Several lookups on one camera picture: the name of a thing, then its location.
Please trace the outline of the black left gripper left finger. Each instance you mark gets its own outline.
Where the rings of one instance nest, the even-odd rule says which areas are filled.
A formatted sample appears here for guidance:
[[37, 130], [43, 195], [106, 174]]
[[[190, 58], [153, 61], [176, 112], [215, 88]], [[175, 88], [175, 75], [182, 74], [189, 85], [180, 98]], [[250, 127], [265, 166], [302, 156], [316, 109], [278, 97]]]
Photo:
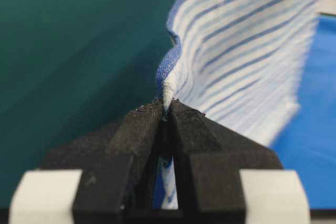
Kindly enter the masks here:
[[52, 149], [22, 176], [10, 223], [123, 223], [152, 207], [156, 136], [162, 101], [155, 99], [68, 145]]

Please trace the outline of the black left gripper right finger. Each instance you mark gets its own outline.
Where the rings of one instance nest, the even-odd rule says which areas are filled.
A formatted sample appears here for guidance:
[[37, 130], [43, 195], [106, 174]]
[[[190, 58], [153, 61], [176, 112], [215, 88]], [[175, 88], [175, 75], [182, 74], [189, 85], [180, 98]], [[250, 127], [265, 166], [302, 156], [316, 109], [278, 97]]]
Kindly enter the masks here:
[[309, 223], [299, 176], [274, 151], [177, 100], [170, 126], [186, 223]]

